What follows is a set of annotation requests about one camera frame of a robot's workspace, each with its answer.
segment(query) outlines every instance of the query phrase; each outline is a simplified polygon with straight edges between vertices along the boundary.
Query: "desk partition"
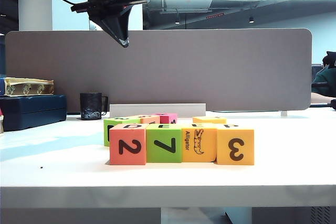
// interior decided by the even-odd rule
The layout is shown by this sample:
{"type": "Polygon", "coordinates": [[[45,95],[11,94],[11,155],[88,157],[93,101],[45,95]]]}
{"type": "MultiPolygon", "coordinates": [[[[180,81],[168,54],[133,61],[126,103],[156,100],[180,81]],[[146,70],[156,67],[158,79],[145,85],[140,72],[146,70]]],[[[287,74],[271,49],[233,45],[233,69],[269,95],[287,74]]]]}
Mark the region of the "desk partition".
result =
{"type": "Polygon", "coordinates": [[[80,92],[111,103],[206,103],[207,110],[304,110],[310,104],[306,29],[130,31],[120,47],[103,31],[16,31],[7,76],[55,81],[68,111],[80,92]]]}

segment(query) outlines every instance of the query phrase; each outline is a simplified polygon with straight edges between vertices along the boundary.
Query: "red block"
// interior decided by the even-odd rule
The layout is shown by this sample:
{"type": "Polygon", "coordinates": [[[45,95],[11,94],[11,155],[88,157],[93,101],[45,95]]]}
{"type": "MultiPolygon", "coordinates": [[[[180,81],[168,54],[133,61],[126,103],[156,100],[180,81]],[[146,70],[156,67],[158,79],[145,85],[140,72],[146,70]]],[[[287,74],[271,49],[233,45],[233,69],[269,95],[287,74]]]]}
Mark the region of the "red block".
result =
{"type": "Polygon", "coordinates": [[[146,128],[149,124],[117,124],[110,129],[110,164],[146,164],[146,128]]]}
{"type": "Polygon", "coordinates": [[[177,123],[176,113],[156,113],[153,115],[160,116],[160,123],[177,123]]]}

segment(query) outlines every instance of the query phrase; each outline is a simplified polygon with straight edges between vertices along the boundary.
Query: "number 2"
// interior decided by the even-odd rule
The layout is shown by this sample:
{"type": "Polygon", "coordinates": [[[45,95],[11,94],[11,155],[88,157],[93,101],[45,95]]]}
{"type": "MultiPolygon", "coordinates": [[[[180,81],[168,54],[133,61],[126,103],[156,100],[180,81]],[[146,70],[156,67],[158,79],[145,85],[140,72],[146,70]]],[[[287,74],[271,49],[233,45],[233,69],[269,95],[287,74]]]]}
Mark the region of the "number 2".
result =
{"type": "Polygon", "coordinates": [[[132,144],[136,145],[136,148],[130,147],[124,140],[119,140],[119,154],[124,153],[124,148],[133,154],[137,154],[141,151],[141,143],[138,140],[133,139],[132,144]]]}

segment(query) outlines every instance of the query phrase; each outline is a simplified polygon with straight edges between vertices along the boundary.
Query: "navy storage box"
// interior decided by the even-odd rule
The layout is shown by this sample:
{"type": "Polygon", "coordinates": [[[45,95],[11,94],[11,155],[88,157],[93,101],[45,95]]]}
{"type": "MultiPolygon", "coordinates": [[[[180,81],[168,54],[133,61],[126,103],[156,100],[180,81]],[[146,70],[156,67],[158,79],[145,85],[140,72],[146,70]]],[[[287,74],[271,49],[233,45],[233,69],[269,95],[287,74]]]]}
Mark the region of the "navy storage box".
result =
{"type": "Polygon", "coordinates": [[[56,123],[67,117],[65,95],[0,97],[0,108],[4,115],[4,131],[56,123]]]}

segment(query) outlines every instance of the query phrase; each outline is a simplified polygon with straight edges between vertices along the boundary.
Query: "toy block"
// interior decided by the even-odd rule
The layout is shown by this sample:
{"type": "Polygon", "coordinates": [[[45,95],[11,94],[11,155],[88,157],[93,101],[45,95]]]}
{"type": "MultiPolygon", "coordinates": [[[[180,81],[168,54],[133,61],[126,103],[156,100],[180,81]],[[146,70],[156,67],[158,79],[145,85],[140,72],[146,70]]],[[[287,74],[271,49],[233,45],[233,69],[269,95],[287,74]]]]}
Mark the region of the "toy block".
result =
{"type": "Polygon", "coordinates": [[[181,126],[150,124],[146,128],[148,163],[182,162],[181,126]]]}
{"type": "Polygon", "coordinates": [[[219,116],[194,116],[193,123],[223,123],[226,124],[226,118],[219,116]]]}
{"type": "Polygon", "coordinates": [[[182,161],[213,162],[216,159],[217,127],[213,123],[182,125],[182,161]]]}
{"type": "Polygon", "coordinates": [[[118,124],[110,129],[110,164],[146,164],[146,127],[149,124],[118,124]]]}
{"type": "Polygon", "coordinates": [[[233,124],[217,124],[216,160],[220,165],[253,165],[254,130],[233,124]]]}
{"type": "Polygon", "coordinates": [[[141,123],[141,120],[140,118],[132,117],[104,119],[104,146],[110,146],[110,129],[121,123],[141,123]]]}
{"type": "Polygon", "coordinates": [[[160,123],[160,116],[158,115],[133,115],[132,118],[140,118],[141,123],[160,123]]]}
{"type": "Polygon", "coordinates": [[[176,113],[156,113],[160,117],[160,123],[177,123],[176,113]]]}

